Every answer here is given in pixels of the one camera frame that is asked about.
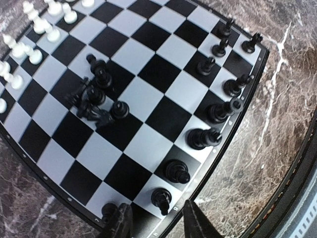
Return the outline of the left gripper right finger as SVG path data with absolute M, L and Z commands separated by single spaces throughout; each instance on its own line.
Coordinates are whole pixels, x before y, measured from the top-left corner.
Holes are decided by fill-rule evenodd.
M 193 200 L 185 201 L 182 213 L 185 238 L 223 237 Z

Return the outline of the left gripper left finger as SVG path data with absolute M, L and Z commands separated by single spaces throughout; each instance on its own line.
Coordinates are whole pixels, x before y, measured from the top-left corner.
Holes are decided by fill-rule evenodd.
M 99 234 L 100 238 L 131 238 L 133 212 L 130 204 L 121 203 Z

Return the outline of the black chess piece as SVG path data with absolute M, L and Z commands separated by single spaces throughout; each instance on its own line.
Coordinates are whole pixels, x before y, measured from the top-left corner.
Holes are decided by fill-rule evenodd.
M 207 107 L 207 118 L 212 123 L 223 123 L 229 116 L 241 112 L 243 107 L 243 101 L 238 98 L 232 98 L 224 103 L 212 104 Z
M 226 47 L 228 46 L 229 40 L 226 38 L 221 39 L 218 45 L 214 45 L 211 52 L 216 57 L 223 57 L 226 54 Z
M 160 212 L 163 216 L 168 214 L 171 200 L 171 193 L 165 188 L 157 188 L 151 194 L 152 204 L 160 209 Z
M 164 176 L 173 183 L 186 184 L 190 181 L 187 165 L 177 159 L 170 160 L 165 164 Z

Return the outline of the black chess pawn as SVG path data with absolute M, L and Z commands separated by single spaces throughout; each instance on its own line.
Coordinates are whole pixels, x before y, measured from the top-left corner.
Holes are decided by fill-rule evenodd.
M 222 134 L 217 128 L 210 129 L 192 129 L 189 130 L 186 137 L 186 143 L 195 150 L 203 150 L 206 147 L 215 147 L 222 141 Z
M 108 223 L 117 210 L 117 206 L 113 203 L 107 203 L 102 207 L 102 221 Z
M 209 57 L 206 60 L 200 61 L 197 65 L 197 72 L 203 76 L 208 76 L 211 73 L 211 69 L 215 65 L 215 58 Z
M 217 32 L 221 37 L 228 38 L 231 35 L 231 27 L 235 23 L 233 18 L 229 18 L 225 25 L 218 27 Z

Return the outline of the black white chessboard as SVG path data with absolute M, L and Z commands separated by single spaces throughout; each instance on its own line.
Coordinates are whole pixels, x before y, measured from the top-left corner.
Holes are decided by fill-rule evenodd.
M 223 57 L 211 49 L 221 37 L 217 29 L 227 19 L 188 0 L 97 0 L 91 8 L 71 4 L 78 19 L 67 24 L 62 14 L 43 18 L 59 31 L 52 43 L 28 28 L 18 44 L 40 51 L 40 62 L 3 56 L 10 65 L 14 89 L 0 82 L 6 110 L 0 132 L 36 178 L 70 209 L 97 229 L 103 227 L 102 207 L 128 203 L 133 209 L 133 237 L 162 238 L 181 216 L 189 197 L 197 195 L 221 159 L 240 124 L 268 58 L 268 49 L 255 52 L 241 45 L 251 35 L 236 25 Z M 129 115 L 103 128 L 78 118 L 77 108 L 64 96 L 94 75 L 88 54 L 103 59 L 113 77 L 114 92 L 106 93 L 101 109 L 119 100 Z M 208 76 L 197 72 L 200 61 L 215 58 Z M 243 110 L 223 123 L 207 118 L 207 107 L 230 101 L 223 85 L 243 74 L 253 75 L 238 96 Z M 189 130 L 217 128 L 222 141 L 195 150 Z M 191 176 L 186 184 L 164 176 L 165 164 L 180 160 Z M 172 196 L 163 216 L 151 202 L 157 188 Z

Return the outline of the black chess knight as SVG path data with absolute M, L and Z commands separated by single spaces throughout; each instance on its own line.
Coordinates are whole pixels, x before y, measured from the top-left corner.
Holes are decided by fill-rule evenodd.
M 240 96 L 242 89 L 254 79 L 253 75 L 243 74 L 236 80 L 229 79 L 225 81 L 223 90 L 226 95 L 237 98 Z

